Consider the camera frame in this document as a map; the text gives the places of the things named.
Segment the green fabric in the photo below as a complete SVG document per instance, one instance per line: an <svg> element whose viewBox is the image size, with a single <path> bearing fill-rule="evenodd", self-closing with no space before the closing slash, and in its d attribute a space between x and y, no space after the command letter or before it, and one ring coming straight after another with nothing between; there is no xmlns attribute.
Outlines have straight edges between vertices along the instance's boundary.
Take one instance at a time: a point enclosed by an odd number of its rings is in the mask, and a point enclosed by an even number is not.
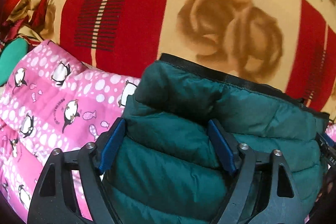
<svg viewBox="0 0 336 224"><path fill-rule="evenodd" d="M128 96L123 117L127 136L103 184L124 224L212 220L231 183L206 135L212 118L254 150L283 152L305 213L322 184L314 138L325 121L285 100L157 61Z"/></svg>
<svg viewBox="0 0 336 224"><path fill-rule="evenodd" d="M6 83L19 61L27 54L28 44L23 38L9 43L0 55L0 85Z"/></svg>

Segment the rose print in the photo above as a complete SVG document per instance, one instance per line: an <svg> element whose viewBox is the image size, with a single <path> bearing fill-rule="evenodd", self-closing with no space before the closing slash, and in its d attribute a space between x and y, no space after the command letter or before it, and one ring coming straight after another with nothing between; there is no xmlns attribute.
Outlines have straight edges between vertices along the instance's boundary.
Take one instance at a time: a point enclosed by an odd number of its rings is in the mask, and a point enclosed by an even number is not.
<svg viewBox="0 0 336 224"><path fill-rule="evenodd" d="M252 0L186 0L177 30L199 64L246 80L269 80L282 57L277 20Z"/></svg>
<svg viewBox="0 0 336 224"><path fill-rule="evenodd" d="M223 49L229 67L250 81L269 79L282 57L282 39L275 18L259 8L247 7L226 30Z"/></svg>
<svg viewBox="0 0 336 224"><path fill-rule="evenodd" d="M201 55L221 47L228 24L252 0L186 0L177 16L177 30L187 46Z"/></svg>

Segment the cartoon penguin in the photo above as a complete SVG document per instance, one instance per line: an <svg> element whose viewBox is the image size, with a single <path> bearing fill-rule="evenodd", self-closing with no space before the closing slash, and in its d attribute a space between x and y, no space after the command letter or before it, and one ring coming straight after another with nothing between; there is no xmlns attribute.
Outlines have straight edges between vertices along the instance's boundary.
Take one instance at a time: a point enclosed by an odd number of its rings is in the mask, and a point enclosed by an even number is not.
<svg viewBox="0 0 336 224"><path fill-rule="evenodd" d="M29 210L31 197L30 194L24 189L24 186L21 184L18 188L19 197L22 205Z"/></svg>
<svg viewBox="0 0 336 224"><path fill-rule="evenodd" d="M76 117L80 117L78 111L78 99L68 102L64 110L64 126L62 133L66 126L72 124Z"/></svg>
<svg viewBox="0 0 336 224"><path fill-rule="evenodd" d="M15 87L13 89L13 94L14 94L14 90L15 88L19 88L21 87L22 85L27 85L27 82L25 81L25 75L26 75L26 68L19 68L15 75L14 75L14 84L15 84Z"/></svg>
<svg viewBox="0 0 336 224"><path fill-rule="evenodd" d="M123 106L125 107L126 106L126 100L127 100L127 97L129 95L133 95L135 90L137 89L137 85L133 84L133 83L130 83L128 80L126 80L126 86L123 90L123 93L121 95L121 99L118 101L118 105L119 107Z"/></svg>
<svg viewBox="0 0 336 224"><path fill-rule="evenodd" d="M29 137L34 130L34 116L29 116L29 114L26 114L26 117L24 118L21 129L19 132L21 132L24 135L24 138Z"/></svg>
<svg viewBox="0 0 336 224"><path fill-rule="evenodd" d="M17 143L19 142L19 136L17 136L15 140L9 140L9 142L13 149L13 152L12 152L13 157L17 158L17 147L16 146L17 146Z"/></svg>
<svg viewBox="0 0 336 224"><path fill-rule="evenodd" d="M62 61L57 66L56 70L54 71L54 74L51 75L51 80L54 80L57 82L56 85L62 86L65 79L70 75L71 68L70 64L64 65Z"/></svg>

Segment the black bracket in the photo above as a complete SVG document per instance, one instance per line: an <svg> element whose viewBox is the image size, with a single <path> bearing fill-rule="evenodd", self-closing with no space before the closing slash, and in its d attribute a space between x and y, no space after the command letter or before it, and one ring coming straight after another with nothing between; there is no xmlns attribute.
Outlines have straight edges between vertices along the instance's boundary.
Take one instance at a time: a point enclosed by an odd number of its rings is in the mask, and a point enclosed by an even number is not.
<svg viewBox="0 0 336 224"><path fill-rule="evenodd" d="M53 150L31 199L28 224L122 224L100 180L110 169L126 133L118 118L95 143L77 151ZM211 224L303 224L301 200L281 151L254 151L238 143L218 120L210 120L208 136L233 183ZM83 218L75 195L72 170L79 170L85 199L93 221ZM253 212L241 219L256 172L261 173Z"/></svg>

